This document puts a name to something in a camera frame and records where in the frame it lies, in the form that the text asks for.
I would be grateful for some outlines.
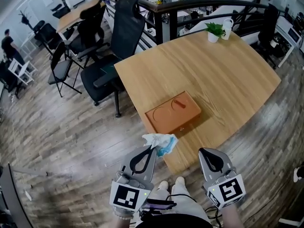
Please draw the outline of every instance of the phone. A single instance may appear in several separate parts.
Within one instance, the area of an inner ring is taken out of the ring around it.
[[[142,206],[142,209],[166,210],[166,209],[172,209],[174,206],[176,206],[176,203],[174,203],[173,201],[147,199],[146,203]]]

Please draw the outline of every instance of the cable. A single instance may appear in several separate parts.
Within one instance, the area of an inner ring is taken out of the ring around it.
[[[187,195],[187,194],[183,194],[183,193],[169,195],[169,196],[166,198],[166,201],[168,200],[169,197],[175,197],[175,196],[186,196],[186,197],[188,197],[188,198],[191,198],[194,202],[197,203],[197,201],[196,201],[194,198],[190,197],[190,196]]]
[[[279,193],[279,191],[285,186],[285,184],[289,181],[289,178],[287,178],[287,180],[284,182],[284,184],[279,188],[279,190],[275,193],[275,195],[271,198],[271,200],[269,200],[263,207],[261,207],[257,212],[255,212],[252,216],[250,216],[248,219],[246,219],[246,221],[244,222],[244,224],[250,220],[252,217],[254,217],[258,212],[260,212],[263,208],[265,208],[273,199],[275,199],[275,197],[277,196],[277,194]]]
[[[218,213],[218,212],[219,212],[219,209],[218,209],[217,207],[211,206],[211,207],[209,207],[209,208],[207,208],[207,209],[205,210],[206,214],[209,213],[209,212],[213,212],[213,211],[215,211],[215,216],[209,216],[209,215],[207,215],[208,218],[209,218],[209,219],[215,219],[216,222],[217,222],[217,224],[218,224],[218,226],[216,226],[216,227],[222,228],[222,225],[221,225],[220,221],[218,220],[219,217],[222,216],[222,215],[219,215],[219,213]]]

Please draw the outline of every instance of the person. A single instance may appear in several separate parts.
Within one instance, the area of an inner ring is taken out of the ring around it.
[[[149,196],[150,199],[166,200],[169,196],[169,184],[162,181],[157,190],[153,190]],[[167,228],[167,227],[200,227],[212,228],[208,216],[201,205],[195,202],[185,186],[185,179],[178,177],[171,190],[172,201],[177,205],[165,214],[145,217],[144,221],[137,221],[136,228]],[[244,228],[235,204],[228,205],[221,209],[225,228]],[[129,228],[132,214],[126,211],[124,214],[114,213],[112,228]]]
[[[179,32],[178,32],[178,35],[179,36],[183,36],[183,35],[186,35],[186,34],[189,34],[190,33],[190,25],[185,25],[184,28],[182,28]]]
[[[10,37],[10,30],[7,29],[4,32],[4,39],[2,40],[1,47],[6,54],[8,59],[16,59],[21,65],[24,65],[25,62],[19,53],[18,47],[15,45],[14,40]]]
[[[206,15],[211,14],[211,12],[212,12],[212,6],[207,6],[206,7]]]

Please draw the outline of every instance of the black pants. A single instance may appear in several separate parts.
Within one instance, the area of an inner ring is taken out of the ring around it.
[[[13,58],[16,59],[16,61],[19,62],[21,65],[25,64],[25,62],[19,52],[16,51],[15,54],[13,55]]]

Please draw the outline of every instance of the white shoe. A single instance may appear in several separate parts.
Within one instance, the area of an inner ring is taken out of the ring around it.
[[[183,177],[178,177],[175,181],[175,184],[180,183],[185,186],[185,179]]]
[[[295,168],[294,170],[294,182],[297,182],[299,180],[297,172],[298,172],[299,168]]]
[[[162,190],[168,190],[169,188],[169,183],[166,180],[163,180],[160,185],[158,186],[158,189],[162,189]]]

